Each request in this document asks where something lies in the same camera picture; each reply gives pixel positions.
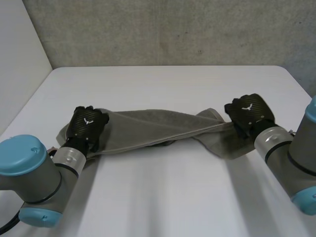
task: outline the light blue joint cap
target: light blue joint cap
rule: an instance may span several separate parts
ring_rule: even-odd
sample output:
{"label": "light blue joint cap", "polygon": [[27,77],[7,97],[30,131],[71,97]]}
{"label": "light blue joint cap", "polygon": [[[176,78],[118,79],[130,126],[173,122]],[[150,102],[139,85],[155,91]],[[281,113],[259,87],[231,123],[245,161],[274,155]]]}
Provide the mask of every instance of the light blue joint cap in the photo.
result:
{"label": "light blue joint cap", "polygon": [[311,121],[316,123],[316,96],[312,98],[312,101],[307,106],[305,110],[305,115],[308,117]]}
{"label": "light blue joint cap", "polygon": [[296,193],[291,201],[305,214],[316,215],[316,186],[303,189]]}
{"label": "light blue joint cap", "polygon": [[24,207],[20,209],[20,221],[36,227],[54,227],[56,226],[63,214],[42,208]]}
{"label": "light blue joint cap", "polygon": [[47,151],[40,140],[31,135],[18,135],[0,143],[0,175],[18,176],[39,167]]}

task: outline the black cable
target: black cable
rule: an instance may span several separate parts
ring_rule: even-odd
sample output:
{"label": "black cable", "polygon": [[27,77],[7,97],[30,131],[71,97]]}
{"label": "black cable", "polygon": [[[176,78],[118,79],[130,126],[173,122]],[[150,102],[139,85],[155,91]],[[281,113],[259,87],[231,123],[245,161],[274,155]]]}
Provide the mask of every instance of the black cable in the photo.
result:
{"label": "black cable", "polygon": [[4,233],[8,232],[13,227],[15,227],[16,224],[20,222],[19,213],[20,211],[18,211],[18,213],[16,213],[15,216],[8,223],[6,223],[4,226],[0,228],[0,235],[3,235]]}

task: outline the black ring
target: black ring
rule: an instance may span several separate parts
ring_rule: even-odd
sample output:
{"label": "black ring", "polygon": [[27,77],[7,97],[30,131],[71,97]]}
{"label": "black ring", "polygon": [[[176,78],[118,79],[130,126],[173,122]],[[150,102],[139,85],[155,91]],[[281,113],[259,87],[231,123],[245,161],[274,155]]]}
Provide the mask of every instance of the black ring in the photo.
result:
{"label": "black ring", "polygon": [[52,196],[54,196],[58,192],[58,190],[59,190],[59,188],[61,186],[61,183],[62,183],[61,173],[59,172],[59,174],[60,174],[60,181],[59,181],[59,184],[58,184],[57,188],[55,189],[55,191],[53,191],[50,195],[48,195],[47,197],[45,197],[45,198],[43,198],[43,199],[41,199],[39,201],[26,201],[26,203],[28,203],[28,204],[39,204],[41,202],[44,202],[44,201],[50,199]]}
{"label": "black ring", "polygon": [[265,162],[266,162],[266,164],[268,164],[268,159],[269,159],[269,156],[272,154],[272,152],[274,152],[274,151],[275,151],[277,148],[279,148],[279,147],[282,147],[282,146],[284,146],[284,145],[286,145],[286,144],[290,144],[291,142],[292,142],[292,141],[281,142],[281,143],[275,145],[274,147],[272,147],[272,148],[268,151],[268,153],[266,154],[266,157],[265,157]]}
{"label": "black ring", "polygon": [[73,173],[75,174],[75,176],[76,176],[77,178],[79,178],[79,174],[78,174],[78,172],[77,172],[74,168],[71,168],[70,166],[65,165],[65,164],[61,164],[61,163],[57,163],[57,164],[55,164],[55,166],[57,166],[57,167],[63,167],[63,168],[65,168],[65,169],[67,169],[67,170],[73,172]]}
{"label": "black ring", "polygon": [[307,173],[309,175],[312,175],[312,176],[316,176],[316,172],[314,171],[311,171],[303,166],[301,166],[299,163],[297,163],[291,156],[290,152],[287,152],[287,157],[288,157],[288,160],[292,163],[292,165],[294,165],[296,168],[298,168],[299,170],[303,171],[304,173]]}

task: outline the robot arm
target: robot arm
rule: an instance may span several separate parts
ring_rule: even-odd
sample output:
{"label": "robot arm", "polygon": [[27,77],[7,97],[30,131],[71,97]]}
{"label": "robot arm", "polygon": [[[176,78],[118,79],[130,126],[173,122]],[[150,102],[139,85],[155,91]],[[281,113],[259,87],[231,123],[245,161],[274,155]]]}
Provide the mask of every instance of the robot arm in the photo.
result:
{"label": "robot arm", "polygon": [[295,137],[275,124],[273,113],[257,94],[234,99],[225,105],[225,112],[241,137],[251,137],[292,202],[303,213],[316,215],[316,97]]}
{"label": "robot arm", "polygon": [[86,162],[98,148],[109,116],[93,107],[77,107],[66,143],[53,159],[34,136],[19,135],[0,143],[0,188],[14,190],[24,201],[19,219],[38,227],[56,226]]}

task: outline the gray wall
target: gray wall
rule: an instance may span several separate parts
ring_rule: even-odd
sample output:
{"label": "gray wall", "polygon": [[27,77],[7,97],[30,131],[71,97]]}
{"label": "gray wall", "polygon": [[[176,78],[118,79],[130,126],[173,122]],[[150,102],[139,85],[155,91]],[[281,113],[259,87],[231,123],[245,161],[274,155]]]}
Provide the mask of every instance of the gray wall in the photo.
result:
{"label": "gray wall", "polygon": [[53,68],[279,65],[316,94],[316,0],[23,0]]}

